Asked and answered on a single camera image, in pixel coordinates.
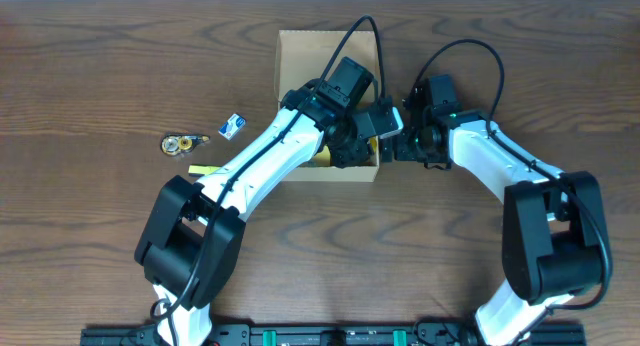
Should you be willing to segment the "yellow spiral notepad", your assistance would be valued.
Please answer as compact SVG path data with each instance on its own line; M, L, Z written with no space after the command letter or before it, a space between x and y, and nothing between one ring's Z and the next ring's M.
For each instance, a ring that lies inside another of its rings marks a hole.
M323 147L313 158L309 161L312 167L330 167L331 166L331 153L327 146Z

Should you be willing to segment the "brown cardboard box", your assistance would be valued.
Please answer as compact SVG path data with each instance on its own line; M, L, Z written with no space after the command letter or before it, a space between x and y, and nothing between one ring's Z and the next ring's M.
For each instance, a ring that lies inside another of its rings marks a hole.
M281 30L278 34L274 91L282 100L290 90L296 90L306 82L318 78L324 71L344 31ZM355 31L341 49L339 58L349 57L364 66L376 78L380 77L375 36L371 31ZM285 179L291 182L372 182L379 170L377 158L359 166L337 168L312 167L308 162L289 173Z

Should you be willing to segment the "yellow clear tape roll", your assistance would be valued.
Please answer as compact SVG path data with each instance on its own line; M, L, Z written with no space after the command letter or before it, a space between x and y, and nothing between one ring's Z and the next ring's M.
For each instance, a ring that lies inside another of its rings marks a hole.
M378 157L378 139L376 137L370 138L369 145L371 146L372 158L377 158Z

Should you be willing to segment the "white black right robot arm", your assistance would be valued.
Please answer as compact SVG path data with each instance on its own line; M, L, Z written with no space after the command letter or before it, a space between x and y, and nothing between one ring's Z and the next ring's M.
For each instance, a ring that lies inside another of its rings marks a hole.
M502 203L505 276L461 335L466 345L516 345L558 310L590 309L604 298L613 260L600 186L535 158L492 120L435 117L392 137L385 152L473 174Z

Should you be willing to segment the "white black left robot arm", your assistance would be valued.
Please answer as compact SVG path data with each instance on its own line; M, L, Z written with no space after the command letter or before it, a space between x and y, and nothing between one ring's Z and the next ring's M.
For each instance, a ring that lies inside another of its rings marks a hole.
M368 88L376 102L386 94L375 80L313 79L289 91L265 131L227 164L161 188L134 259L158 296L151 314L164 344L204 344L209 306L233 273L246 222L289 173L326 145L339 145L352 165L363 162L368 140L353 118Z

